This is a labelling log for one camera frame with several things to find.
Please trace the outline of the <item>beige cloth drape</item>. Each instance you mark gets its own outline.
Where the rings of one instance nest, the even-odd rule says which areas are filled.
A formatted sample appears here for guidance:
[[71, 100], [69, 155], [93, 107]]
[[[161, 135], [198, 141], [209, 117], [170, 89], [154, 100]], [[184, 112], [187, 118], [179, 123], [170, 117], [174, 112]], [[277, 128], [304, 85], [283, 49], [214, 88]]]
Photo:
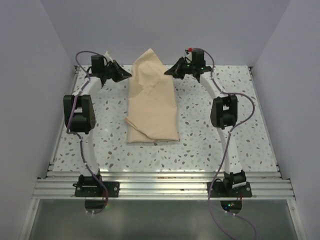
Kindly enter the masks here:
[[173, 78], [150, 48], [132, 65], [128, 79], [127, 142], [178, 141], [178, 106]]

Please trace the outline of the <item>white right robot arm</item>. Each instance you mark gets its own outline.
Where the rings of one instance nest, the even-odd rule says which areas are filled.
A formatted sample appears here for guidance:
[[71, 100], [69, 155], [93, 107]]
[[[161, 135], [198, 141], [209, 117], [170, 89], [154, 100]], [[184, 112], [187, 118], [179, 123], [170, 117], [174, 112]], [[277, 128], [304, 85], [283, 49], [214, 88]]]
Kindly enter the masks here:
[[247, 184], [247, 178], [240, 163], [240, 157], [232, 129], [238, 122], [238, 98], [235, 94], [226, 93], [223, 87], [214, 80], [214, 66], [206, 65], [205, 53], [201, 48], [188, 48], [183, 57], [164, 74], [175, 79], [192, 75], [209, 93], [213, 103], [210, 121], [220, 137], [223, 157], [220, 169], [223, 169], [223, 180], [214, 180], [212, 187], [223, 190], [227, 196], [235, 196], [241, 187]]

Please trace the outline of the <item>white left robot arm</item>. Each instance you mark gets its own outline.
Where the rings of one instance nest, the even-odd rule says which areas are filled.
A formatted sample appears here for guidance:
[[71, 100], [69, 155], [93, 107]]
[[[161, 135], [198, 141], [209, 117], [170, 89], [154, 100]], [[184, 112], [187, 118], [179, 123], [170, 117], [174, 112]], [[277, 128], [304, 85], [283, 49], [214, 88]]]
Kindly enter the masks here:
[[86, 190], [96, 197], [103, 193], [105, 185], [94, 150], [93, 131], [96, 127], [96, 115], [92, 96], [103, 88], [107, 80], [119, 83], [132, 77], [132, 74], [110, 56], [94, 51], [78, 52], [75, 61], [85, 74], [84, 83], [78, 90], [63, 97], [64, 123], [66, 133], [77, 136], [79, 140], [84, 170], [80, 180], [89, 180]]

